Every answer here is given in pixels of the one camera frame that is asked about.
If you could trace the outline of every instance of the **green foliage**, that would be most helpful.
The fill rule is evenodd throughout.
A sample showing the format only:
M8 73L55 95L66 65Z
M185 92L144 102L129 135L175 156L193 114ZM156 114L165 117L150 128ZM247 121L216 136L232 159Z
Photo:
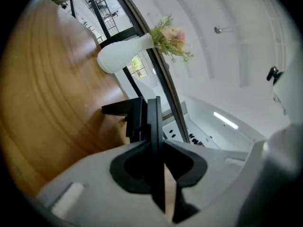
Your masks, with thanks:
M140 70L142 62L138 58L133 58L131 62L135 70Z
M165 36L162 34L161 30L165 27L172 27L172 16L168 16L166 20L160 20L158 24L149 32L155 48L157 48L161 53L172 56L172 61L176 61L173 55L183 57L183 61L187 62L194 55L189 51L184 51L179 49L176 44L180 41L170 40L168 41Z

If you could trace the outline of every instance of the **fluorescent light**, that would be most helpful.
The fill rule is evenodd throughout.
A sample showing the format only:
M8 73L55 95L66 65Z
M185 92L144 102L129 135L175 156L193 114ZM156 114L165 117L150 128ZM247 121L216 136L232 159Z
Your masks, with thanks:
M239 127L238 125L234 124L233 122L229 121L227 118L224 118L222 115L218 114L217 112L214 112L214 116L216 116L218 119L221 119L225 123L227 123L229 126L233 127L235 130L237 130Z

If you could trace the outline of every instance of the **white vase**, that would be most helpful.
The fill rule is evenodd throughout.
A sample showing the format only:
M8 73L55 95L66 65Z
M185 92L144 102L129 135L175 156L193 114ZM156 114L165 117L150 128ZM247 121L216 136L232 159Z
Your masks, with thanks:
M140 38L119 41L105 46L98 54L99 66L106 73L115 73L125 66L140 51L153 48L153 40L149 33Z

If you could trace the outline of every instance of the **ceiling light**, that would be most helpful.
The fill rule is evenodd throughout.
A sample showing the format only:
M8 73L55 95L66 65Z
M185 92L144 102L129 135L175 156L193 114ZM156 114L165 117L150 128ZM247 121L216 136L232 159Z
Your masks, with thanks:
M224 118L222 115L218 114L217 112L214 112L214 116L216 116L218 119L221 119L223 122L227 123L229 126L233 127L235 130L237 130L239 128L238 125L229 121L227 118Z

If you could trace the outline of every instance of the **wood grain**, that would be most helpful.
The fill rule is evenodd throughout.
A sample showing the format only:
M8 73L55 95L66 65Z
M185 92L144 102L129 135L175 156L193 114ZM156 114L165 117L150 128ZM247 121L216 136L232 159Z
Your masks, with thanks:
M50 0L31 0L16 24L0 64L0 140L24 193L129 142L122 118L100 110L126 97L98 66L99 51L92 33Z

